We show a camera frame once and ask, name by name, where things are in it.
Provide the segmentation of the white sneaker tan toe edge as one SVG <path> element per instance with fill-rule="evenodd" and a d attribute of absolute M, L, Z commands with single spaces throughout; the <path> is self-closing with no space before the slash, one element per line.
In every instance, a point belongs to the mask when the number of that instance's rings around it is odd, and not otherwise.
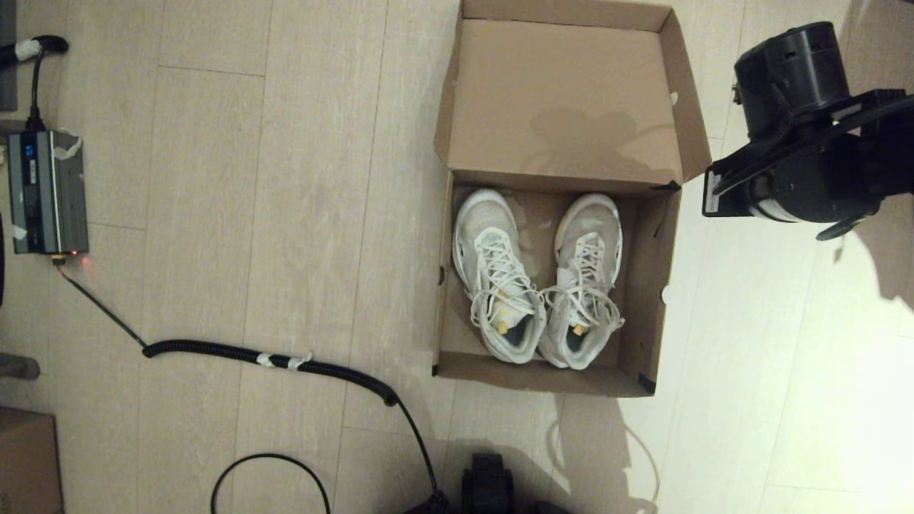
<path fill-rule="evenodd" d="M 559 221 L 557 276 L 547 288 L 546 329 L 539 352 L 561 370 L 585 370 L 604 351 L 624 318 L 610 295 L 621 272 L 619 209 L 603 194 L 581 196 Z"/>

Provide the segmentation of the brown cardboard shoe box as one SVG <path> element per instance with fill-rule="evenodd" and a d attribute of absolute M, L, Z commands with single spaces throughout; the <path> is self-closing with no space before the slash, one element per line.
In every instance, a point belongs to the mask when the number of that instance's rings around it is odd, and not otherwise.
<path fill-rule="evenodd" d="M 683 186 L 710 163 L 671 7 L 611 0 L 461 0 L 434 148 L 447 170 L 432 374 L 537 393 L 650 397 L 661 364 Z M 611 290 L 624 325 L 583 371 L 499 361 L 471 325 L 451 257 L 461 204 L 505 195 L 535 286 L 556 282 L 561 216 L 610 196 L 623 229 Z"/>

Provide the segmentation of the white sneaker black side mark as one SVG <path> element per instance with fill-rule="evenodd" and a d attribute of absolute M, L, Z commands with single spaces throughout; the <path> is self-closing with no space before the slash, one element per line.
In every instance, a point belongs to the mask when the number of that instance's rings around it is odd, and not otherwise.
<path fill-rule="evenodd" d="M 473 192 L 453 226 L 454 268 L 470 301 L 470 319 L 500 361 L 534 358 L 546 327 L 546 306 L 520 259 L 513 212 L 496 190 Z"/>

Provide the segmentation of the small brown cardboard box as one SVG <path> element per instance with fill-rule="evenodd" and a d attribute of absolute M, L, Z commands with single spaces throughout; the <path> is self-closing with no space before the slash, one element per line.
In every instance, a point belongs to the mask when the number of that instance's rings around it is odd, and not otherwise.
<path fill-rule="evenodd" d="M 62 514 L 55 417 L 0 407 L 0 514 Z"/>

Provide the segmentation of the black ridged robot part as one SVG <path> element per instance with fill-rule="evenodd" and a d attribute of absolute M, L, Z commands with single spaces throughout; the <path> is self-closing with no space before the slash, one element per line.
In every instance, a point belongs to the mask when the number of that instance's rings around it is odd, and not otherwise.
<path fill-rule="evenodd" d="M 515 514 L 513 473 L 499 453 L 474 453 L 461 476 L 460 514 Z"/>

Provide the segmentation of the grey power supply unit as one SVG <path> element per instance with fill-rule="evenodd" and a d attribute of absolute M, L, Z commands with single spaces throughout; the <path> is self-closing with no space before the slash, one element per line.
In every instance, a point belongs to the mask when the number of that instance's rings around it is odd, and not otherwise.
<path fill-rule="evenodd" d="M 88 253 L 82 137 L 20 131 L 7 143 L 14 253 Z"/>

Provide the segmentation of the grey metal foot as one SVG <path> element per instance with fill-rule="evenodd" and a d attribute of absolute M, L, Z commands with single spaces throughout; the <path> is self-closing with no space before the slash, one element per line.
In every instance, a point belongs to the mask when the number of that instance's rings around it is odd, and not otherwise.
<path fill-rule="evenodd" d="M 0 378 L 34 381 L 40 374 L 41 368 L 36 359 L 0 353 Z"/>

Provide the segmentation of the dark flat panel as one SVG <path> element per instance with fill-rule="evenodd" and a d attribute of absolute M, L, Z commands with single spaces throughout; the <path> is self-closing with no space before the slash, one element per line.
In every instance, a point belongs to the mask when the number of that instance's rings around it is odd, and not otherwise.
<path fill-rule="evenodd" d="M 16 0 L 0 0 L 0 111 L 15 111 L 19 107 L 16 82 L 17 38 Z"/>

